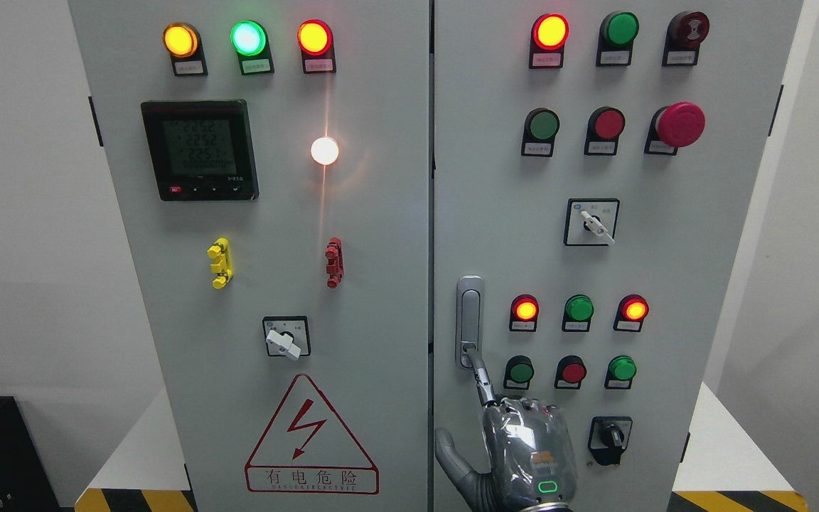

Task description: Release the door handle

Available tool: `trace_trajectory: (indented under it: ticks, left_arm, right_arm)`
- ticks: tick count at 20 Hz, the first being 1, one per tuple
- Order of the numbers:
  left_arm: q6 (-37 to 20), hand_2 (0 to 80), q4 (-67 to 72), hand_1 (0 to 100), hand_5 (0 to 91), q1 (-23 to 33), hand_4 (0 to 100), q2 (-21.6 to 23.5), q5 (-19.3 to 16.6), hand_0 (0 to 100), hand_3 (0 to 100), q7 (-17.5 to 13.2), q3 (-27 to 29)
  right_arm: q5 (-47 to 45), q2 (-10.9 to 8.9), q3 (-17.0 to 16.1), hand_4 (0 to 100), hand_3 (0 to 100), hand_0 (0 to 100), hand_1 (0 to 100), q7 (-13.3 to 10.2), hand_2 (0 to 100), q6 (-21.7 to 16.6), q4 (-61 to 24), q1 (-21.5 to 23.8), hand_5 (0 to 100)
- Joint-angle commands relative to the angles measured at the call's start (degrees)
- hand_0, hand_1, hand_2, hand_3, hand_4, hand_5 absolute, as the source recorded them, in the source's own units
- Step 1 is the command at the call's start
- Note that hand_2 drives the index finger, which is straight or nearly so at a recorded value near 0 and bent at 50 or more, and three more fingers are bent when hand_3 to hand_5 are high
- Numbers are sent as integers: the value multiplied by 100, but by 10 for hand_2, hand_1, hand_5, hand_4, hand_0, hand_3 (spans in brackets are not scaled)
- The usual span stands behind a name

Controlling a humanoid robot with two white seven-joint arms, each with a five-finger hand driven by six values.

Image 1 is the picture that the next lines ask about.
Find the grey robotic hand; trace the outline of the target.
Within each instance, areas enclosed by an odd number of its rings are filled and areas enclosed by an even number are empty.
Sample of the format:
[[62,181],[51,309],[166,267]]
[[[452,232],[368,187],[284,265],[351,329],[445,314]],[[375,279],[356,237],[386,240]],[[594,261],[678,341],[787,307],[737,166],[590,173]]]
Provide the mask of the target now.
[[491,472],[478,473],[451,433],[434,432],[436,460],[472,511],[569,511],[577,469],[565,418],[555,405],[496,395],[481,354],[465,350],[482,404]]

